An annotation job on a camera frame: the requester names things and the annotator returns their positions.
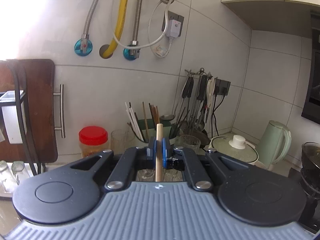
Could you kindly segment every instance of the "gray ribbed surface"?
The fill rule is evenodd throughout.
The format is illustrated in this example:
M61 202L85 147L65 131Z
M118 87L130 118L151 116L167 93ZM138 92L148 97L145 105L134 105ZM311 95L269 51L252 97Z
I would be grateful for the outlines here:
M106 194L83 219L54 227L23 221L6 240L307 240L297 223L260 228L228 215L209 193L179 183L132 182L129 189Z

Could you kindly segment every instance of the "scissors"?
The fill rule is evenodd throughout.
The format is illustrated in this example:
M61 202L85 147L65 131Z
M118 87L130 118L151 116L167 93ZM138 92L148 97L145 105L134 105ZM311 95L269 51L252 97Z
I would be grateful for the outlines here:
M208 83L207 83L207 114L205 116L206 123L207 123L210 108L212 105L212 97L213 97L213 92L214 92L214 88L215 88L216 78L209 79Z

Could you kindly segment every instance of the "white cable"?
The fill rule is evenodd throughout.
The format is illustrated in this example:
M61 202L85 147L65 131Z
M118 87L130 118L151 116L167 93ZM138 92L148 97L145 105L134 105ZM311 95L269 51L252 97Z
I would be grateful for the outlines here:
M152 20L152 17L153 17L153 15L154 15L156 9L158 8L158 6L159 6L161 3L162 3L161 1L157 3L157 5L156 5L156 7L153 9L153 12L152 12L152 14L151 14L151 17L150 17L150 19L149 19L148 31L147 31L147 37L148 37L148 42L149 42L149 43L150 43L150 25L151 25L151 20ZM173 41L173 38L169 38L169 48L168 48L167 52L166 52L163 56L160 56L160 55L156 54L156 53L154 52L154 50L152 49L152 47L150 46L150 49L151 49L153 55L155 55L156 57L159 57L159 58L164 58L164 57L166 57L166 56L169 54L172 41Z
M169 28L169 17L168 17L168 10L169 10L169 6L171 4L171 0L169 0L167 6L165 7L165 11L164 11L164 17L165 17L165 27L164 27L164 31L163 33L161 34L161 36L156 39L155 41L153 41L152 43L150 44L146 44L146 45L142 45L142 46L125 46L123 44L120 43L120 41L117 39L116 35L115 35L115 32L112 28L112 7L113 7L113 1L114 0L111 0L111 7L110 7L110 28L111 28L111 32L112 32L112 35L113 35L113 38L114 40L121 46L121 47L124 47L125 49L143 49L143 48L147 48L147 47L150 47L152 45L155 45L156 43L158 43L159 41L161 41L163 39L163 37L166 35L167 33L167 30Z

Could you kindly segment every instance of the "white tiled wall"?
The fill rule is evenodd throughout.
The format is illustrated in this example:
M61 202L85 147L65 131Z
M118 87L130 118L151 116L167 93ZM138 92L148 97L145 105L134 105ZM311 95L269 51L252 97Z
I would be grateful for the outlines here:
M269 120L288 126L286 159L301 165L301 145L320 142L320 125L301 117L311 68L311 39L252 31L248 68L232 130L258 143Z
M0 45L0 58L50 58L56 64L55 89L65 84L66 138L57 133L58 162L79 158L78 132L86 125L100 125L109 132L125 128L124 102L131 101L142 117L142 101L159 106L160 114L172 111L180 94L184 69L205 68L213 76L231 81L229 95L217 110L218 129L232 125L247 65L250 28L220 0L175 0L170 11L184 16L181 37L173 41L169 55L155 58L149 48L140 58L128 61L118 47L110 59L102 59L99 49L111 40L110 0L100 0L90 26L93 51L86 57L74 53L92 0L0 0L3 15L0 27L7 43ZM158 0L143 0L139 43L146 44L150 14ZM119 0L112 10L113 27ZM132 39L136 0L128 0L121 41ZM151 40L161 34L165 5L156 10L151 24ZM165 38L161 44L168 46ZM55 99L55 120L59 125L59 102Z

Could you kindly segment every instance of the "red lid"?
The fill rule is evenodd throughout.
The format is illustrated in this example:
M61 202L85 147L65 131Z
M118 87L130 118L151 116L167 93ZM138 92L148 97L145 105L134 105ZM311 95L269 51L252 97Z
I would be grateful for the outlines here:
M108 133L102 127L87 126L79 132L79 141L86 145L100 145L108 141Z

